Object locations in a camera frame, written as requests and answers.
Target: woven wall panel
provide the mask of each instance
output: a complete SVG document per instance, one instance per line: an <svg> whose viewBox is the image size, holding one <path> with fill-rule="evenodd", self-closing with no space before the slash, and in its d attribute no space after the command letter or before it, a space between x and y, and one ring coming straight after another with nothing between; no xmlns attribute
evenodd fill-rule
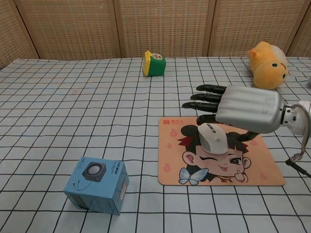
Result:
<svg viewBox="0 0 311 233"><path fill-rule="evenodd" d="M14 5L9 1L0 0L0 67L8 65L17 58L37 58L27 34L18 21L17 10L12 8Z"/></svg>
<svg viewBox="0 0 311 233"><path fill-rule="evenodd" d="M121 55L112 0L17 0L17 6L42 59Z"/></svg>
<svg viewBox="0 0 311 233"><path fill-rule="evenodd" d="M311 57L311 6L309 6L287 55Z"/></svg>
<svg viewBox="0 0 311 233"><path fill-rule="evenodd" d="M218 0L209 56L245 56L265 40L285 53L296 33L306 0Z"/></svg>
<svg viewBox="0 0 311 233"><path fill-rule="evenodd" d="M115 0L121 51L142 57L146 50L167 57L202 56L209 0Z"/></svg>

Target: cartoon girl face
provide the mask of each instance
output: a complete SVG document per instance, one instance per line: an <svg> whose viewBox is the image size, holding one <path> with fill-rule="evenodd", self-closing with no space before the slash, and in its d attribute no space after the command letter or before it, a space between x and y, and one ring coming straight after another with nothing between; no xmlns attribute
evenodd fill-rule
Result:
<svg viewBox="0 0 311 233"><path fill-rule="evenodd" d="M184 152L183 160L188 165L208 168L209 173L223 177L234 177L238 171L243 173L251 165L250 159L244 157L240 150L229 148L226 153L211 154L200 145L196 146L196 154Z"/></svg>

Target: grid tablecloth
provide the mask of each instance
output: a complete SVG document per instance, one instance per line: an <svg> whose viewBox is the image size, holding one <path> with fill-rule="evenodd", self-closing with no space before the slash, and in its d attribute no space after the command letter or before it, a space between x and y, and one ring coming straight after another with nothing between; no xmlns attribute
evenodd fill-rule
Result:
<svg viewBox="0 0 311 233"><path fill-rule="evenodd" d="M251 86L246 58L167 59L164 77L144 77L141 59L15 60L0 71L1 233L311 232L311 179L284 161L301 137L263 135L283 187L162 186L158 120L182 109L201 84ZM277 91L311 100L311 60L289 58ZM311 171L310 149L301 166ZM120 216L76 209L62 193L81 156L124 160L130 185Z"/></svg>

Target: speaker image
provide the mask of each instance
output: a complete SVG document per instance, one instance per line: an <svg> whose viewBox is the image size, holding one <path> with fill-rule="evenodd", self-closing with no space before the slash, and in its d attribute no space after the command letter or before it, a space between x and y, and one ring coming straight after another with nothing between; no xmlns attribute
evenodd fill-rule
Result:
<svg viewBox="0 0 311 233"><path fill-rule="evenodd" d="M83 177L88 181L100 182L106 173L106 164L91 162L83 171Z"/></svg>

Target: yellow stuffed toy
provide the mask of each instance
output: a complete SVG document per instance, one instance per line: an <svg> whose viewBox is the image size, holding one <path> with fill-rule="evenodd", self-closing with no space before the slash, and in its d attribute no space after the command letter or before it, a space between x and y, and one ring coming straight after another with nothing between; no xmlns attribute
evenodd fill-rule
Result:
<svg viewBox="0 0 311 233"><path fill-rule="evenodd" d="M247 52L247 57L255 87L271 90L285 82L288 63L286 55L279 47L262 41Z"/></svg>

